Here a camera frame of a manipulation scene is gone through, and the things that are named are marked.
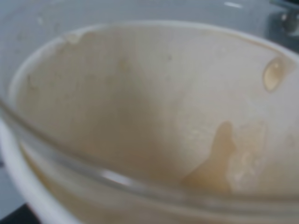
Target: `liquid drip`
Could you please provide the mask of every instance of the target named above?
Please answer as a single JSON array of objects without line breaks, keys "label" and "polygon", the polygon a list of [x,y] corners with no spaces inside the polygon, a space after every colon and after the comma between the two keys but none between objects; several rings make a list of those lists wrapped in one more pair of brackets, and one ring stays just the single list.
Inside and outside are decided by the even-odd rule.
[{"label": "liquid drip", "polygon": [[231,192],[226,173],[230,156],[236,151],[232,132],[233,127],[230,122],[224,122],[219,126],[210,157],[183,179],[184,186],[211,192]]},{"label": "liquid drip", "polygon": [[281,58],[274,58],[263,73],[263,83],[267,91],[274,91],[285,77],[285,65]]}]

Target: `clear glass bowl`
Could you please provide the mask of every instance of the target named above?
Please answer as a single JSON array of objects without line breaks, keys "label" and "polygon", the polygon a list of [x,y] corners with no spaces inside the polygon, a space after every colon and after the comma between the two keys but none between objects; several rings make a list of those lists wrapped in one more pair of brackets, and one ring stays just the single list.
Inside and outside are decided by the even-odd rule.
[{"label": "clear glass bowl", "polygon": [[[8,97],[8,87],[22,62],[67,31],[118,21],[175,20],[213,24],[279,42],[282,28],[273,21],[280,21],[284,11],[267,0],[28,1],[0,22],[2,117],[43,183],[87,223],[298,223],[298,196],[189,192],[135,179],[88,156],[70,153],[67,146],[27,122]],[[284,39],[281,43],[293,49]]]}]

